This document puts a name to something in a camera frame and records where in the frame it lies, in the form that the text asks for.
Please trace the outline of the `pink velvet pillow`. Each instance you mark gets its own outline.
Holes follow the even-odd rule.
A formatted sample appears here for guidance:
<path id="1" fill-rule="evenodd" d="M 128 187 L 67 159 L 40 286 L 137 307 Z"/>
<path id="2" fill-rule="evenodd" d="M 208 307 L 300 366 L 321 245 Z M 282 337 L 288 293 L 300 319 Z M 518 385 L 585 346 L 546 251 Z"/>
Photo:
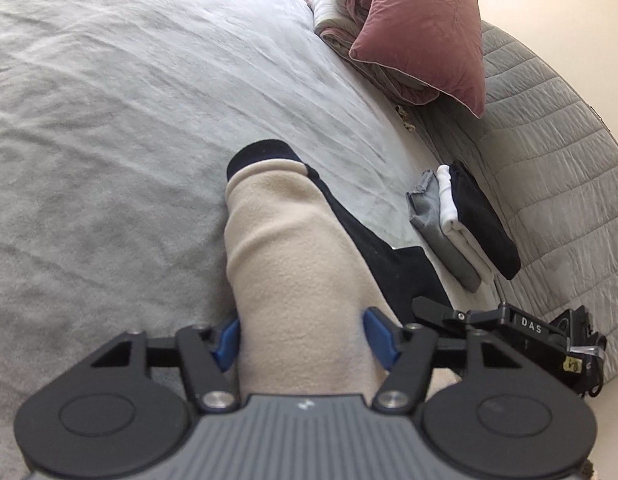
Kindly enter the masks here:
<path id="1" fill-rule="evenodd" d="M 350 56 L 397 70 L 484 115 L 478 0 L 372 0 Z"/>

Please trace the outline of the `folded white garment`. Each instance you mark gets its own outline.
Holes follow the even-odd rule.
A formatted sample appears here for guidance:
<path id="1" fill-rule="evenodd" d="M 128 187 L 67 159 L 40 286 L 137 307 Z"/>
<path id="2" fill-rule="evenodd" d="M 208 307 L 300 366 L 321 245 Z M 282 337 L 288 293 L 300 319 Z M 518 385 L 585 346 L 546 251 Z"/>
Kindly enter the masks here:
<path id="1" fill-rule="evenodd" d="M 463 255 L 467 262 L 473 266 L 481 281 L 492 283 L 494 280 L 495 266 L 487 257 L 484 249 L 478 243 L 475 236 L 460 221 L 459 211 L 455 206 L 452 196 L 452 184 L 450 167 L 440 165 L 436 170 L 439 195 L 439 222 L 441 231 L 455 248 Z"/>

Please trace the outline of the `beige black bear sweatshirt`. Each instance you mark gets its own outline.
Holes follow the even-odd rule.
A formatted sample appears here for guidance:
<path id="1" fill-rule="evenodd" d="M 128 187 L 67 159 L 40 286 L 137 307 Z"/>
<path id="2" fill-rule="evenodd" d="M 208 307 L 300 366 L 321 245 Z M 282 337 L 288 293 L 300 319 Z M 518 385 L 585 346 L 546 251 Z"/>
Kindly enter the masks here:
<path id="1" fill-rule="evenodd" d="M 242 396 L 373 399 L 386 373 L 367 344 L 365 310 L 408 324 L 417 297 L 451 307 L 424 249 L 384 242 L 282 141 L 242 148 L 227 179 Z"/>

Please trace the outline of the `grey quilted headboard cover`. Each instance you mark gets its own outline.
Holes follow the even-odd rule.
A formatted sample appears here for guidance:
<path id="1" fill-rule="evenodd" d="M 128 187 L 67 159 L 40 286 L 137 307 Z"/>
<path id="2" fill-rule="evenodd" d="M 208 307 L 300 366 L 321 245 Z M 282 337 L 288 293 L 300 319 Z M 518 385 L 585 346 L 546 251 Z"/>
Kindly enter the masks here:
<path id="1" fill-rule="evenodd" d="M 586 307 L 618 376 L 618 143 L 602 118 L 539 55 L 484 24 L 487 103 L 475 117 L 447 96 L 419 108 L 440 162 L 461 160 L 517 246 L 498 299 L 551 320 Z"/>

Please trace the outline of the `folded grey pink quilt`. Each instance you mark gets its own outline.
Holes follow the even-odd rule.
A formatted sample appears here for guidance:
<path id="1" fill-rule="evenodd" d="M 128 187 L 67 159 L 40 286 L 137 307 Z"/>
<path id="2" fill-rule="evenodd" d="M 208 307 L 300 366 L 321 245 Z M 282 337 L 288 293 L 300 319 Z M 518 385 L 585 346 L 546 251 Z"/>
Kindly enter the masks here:
<path id="1" fill-rule="evenodd" d="M 372 0 L 308 0 L 313 14 L 313 30 L 391 101 L 424 105 L 437 99 L 438 90 L 411 76 L 372 62 L 356 61 L 352 57 L 352 45 L 362 32 L 371 4 Z"/>

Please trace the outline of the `folded grey sweater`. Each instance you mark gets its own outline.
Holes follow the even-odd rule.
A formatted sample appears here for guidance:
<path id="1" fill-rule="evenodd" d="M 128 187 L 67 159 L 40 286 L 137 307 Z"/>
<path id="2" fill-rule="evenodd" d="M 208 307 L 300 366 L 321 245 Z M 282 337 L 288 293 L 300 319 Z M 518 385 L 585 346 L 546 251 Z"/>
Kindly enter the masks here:
<path id="1" fill-rule="evenodd" d="M 421 174 L 414 190 L 407 193 L 407 202 L 413 228 L 463 288 L 477 292 L 482 283 L 478 272 L 441 229 L 439 184 L 433 170 Z"/>

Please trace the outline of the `folded black garment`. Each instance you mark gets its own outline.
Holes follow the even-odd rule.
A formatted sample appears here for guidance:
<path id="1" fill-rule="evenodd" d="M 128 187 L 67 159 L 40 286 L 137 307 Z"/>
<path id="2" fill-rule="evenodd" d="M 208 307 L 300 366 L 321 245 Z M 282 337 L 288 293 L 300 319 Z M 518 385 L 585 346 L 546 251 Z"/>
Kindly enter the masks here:
<path id="1" fill-rule="evenodd" d="M 473 235 L 495 269 L 513 280 L 522 263 L 518 249 L 508 236 L 500 217 L 495 212 L 476 178 L 461 162 L 454 160 L 449 166 L 451 193 L 458 219 Z"/>

